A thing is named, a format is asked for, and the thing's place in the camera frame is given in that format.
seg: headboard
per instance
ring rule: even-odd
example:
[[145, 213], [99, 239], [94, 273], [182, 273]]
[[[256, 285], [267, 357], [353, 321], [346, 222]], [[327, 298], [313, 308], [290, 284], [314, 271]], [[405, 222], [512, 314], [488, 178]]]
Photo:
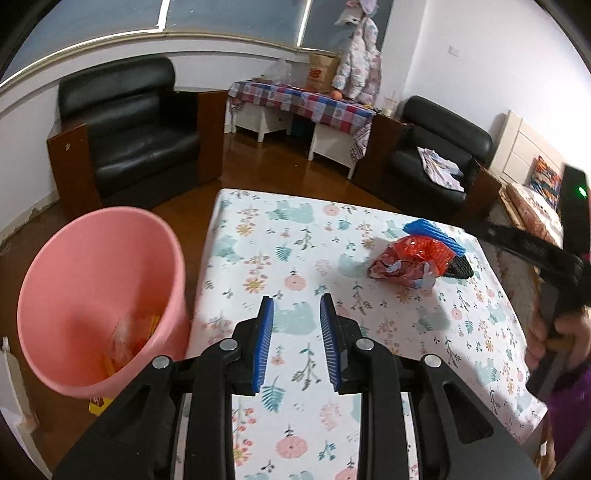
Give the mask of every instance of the headboard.
[[539, 156], [562, 175], [567, 163], [564, 157], [523, 118], [509, 110], [490, 170], [502, 181], [523, 184]]

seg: pink bucket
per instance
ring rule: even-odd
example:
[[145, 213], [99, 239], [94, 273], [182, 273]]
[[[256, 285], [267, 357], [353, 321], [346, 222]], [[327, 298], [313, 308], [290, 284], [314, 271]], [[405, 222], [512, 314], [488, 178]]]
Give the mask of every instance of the pink bucket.
[[[31, 264], [18, 299], [22, 351], [39, 379], [75, 398], [114, 398], [155, 356], [184, 358], [185, 266], [170, 226], [146, 210], [113, 207], [57, 232]], [[124, 316], [161, 320], [139, 354], [107, 378], [102, 355]]]

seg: human hand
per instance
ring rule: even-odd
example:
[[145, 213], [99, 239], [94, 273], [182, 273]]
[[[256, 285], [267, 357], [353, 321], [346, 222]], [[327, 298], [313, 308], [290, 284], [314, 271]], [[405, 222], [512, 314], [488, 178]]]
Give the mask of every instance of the human hand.
[[565, 313], [554, 322], [554, 327], [558, 333], [566, 337], [566, 341], [547, 338], [548, 332], [536, 306], [530, 328], [525, 336], [527, 340], [525, 364], [530, 370], [538, 368], [540, 360], [546, 353], [546, 347], [557, 350], [569, 345], [571, 347], [571, 349], [569, 348], [568, 364], [570, 370], [577, 368], [589, 358], [591, 352], [591, 318], [587, 308], [581, 309], [579, 312]]

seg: window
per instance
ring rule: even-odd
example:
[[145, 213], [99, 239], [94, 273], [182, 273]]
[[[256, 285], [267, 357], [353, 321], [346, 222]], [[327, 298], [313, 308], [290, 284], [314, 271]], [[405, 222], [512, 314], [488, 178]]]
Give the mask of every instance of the window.
[[61, 0], [33, 29], [2, 80], [82, 41], [156, 28], [162, 0]]
[[305, 8], [306, 0], [171, 0], [166, 30], [239, 35], [295, 46]]
[[[392, 0], [374, 17], [381, 46]], [[335, 21], [345, 0], [61, 0], [35, 26], [2, 80], [44, 57], [107, 35], [183, 31], [257, 38], [329, 51], [346, 47], [354, 27]]]

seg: floral tablecloth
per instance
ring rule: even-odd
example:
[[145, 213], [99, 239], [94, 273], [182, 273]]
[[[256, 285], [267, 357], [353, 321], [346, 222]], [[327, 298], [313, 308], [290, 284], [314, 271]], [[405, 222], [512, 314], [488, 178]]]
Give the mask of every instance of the floral tablecloth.
[[[402, 227], [412, 220], [302, 197], [219, 193], [187, 356], [255, 316], [263, 295], [275, 301], [262, 391], [233, 399], [236, 478], [356, 478], [361, 398], [335, 394], [328, 379], [319, 326], [325, 292], [340, 315], [393, 353], [443, 358], [520, 442], [539, 423], [546, 408], [525, 389], [523, 332], [474, 237], [440, 225], [466, 248], [475, 272], [470, 280], [439, 278], [427, 294], [366, 276], [370, 259], [405, 236]], [[410, 427], [408, 410], [405, 418]], [[413, 435], [408, 443], [409, 476], [418, 478]], [[177, 477], [183, 458], [180, 440]]]

